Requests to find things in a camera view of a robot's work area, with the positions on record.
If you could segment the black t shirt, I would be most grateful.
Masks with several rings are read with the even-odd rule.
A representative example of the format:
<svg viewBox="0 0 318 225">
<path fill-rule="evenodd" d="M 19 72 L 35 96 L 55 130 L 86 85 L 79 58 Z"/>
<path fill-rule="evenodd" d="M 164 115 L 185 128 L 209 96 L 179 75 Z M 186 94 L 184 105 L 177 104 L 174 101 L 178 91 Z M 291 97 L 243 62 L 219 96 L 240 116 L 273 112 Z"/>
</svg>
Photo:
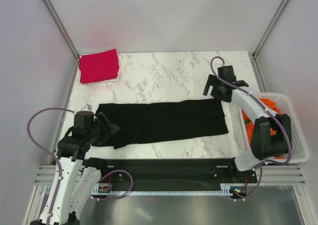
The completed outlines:
<svg viewBox="0 0 318 225">
<path fill-rule="evenodd" d="M 123 148 L 228 133 L 221 102 L 216 99 L 149 104 L 100 104 L 103 113 L 119 131 L 95 147 Z"/>
</svg>

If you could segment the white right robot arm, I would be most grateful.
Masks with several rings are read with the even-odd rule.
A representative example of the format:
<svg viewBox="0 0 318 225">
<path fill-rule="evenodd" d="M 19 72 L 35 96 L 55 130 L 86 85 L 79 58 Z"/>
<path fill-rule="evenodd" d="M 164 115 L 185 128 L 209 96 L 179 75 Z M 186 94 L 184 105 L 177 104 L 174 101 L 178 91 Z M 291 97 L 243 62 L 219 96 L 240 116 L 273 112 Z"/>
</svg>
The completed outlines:
<svg viewBox="0 0 318 225">
<path fill-rule="evenodd" d="M 287 165 L 291 160 L 291 119 L 266 106 L 251 92 L 244 80 L 237 80 L 232 66 L 212 70 L 203 95 L 236 104 L 253 123 L 250 147 L 235 158 L 235 165 L 227 170 L 228 178 L 239 182 L 245 171 L 266 163 Z"/>
</svg>

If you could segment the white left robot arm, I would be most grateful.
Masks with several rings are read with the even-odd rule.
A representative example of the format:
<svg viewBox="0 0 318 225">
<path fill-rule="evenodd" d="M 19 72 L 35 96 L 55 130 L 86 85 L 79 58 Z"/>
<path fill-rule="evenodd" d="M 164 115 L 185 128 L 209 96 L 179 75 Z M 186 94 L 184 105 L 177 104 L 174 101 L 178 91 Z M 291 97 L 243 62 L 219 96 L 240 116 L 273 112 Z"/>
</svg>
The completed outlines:
<svg viewBox="0 0 318 225">
<path fill-rule="evenodd" d="M 73 125 L 58 142 L 53 159 L 55 176 L 46 205 L 32 225 L 78 225 L 83 207 L 97 182 L 107 180 L 109 170 L 102 160 L 85 161 L 92 145 L 100 145 L 120 130 L 99 112 L 80 111 Z"/>
</svg>

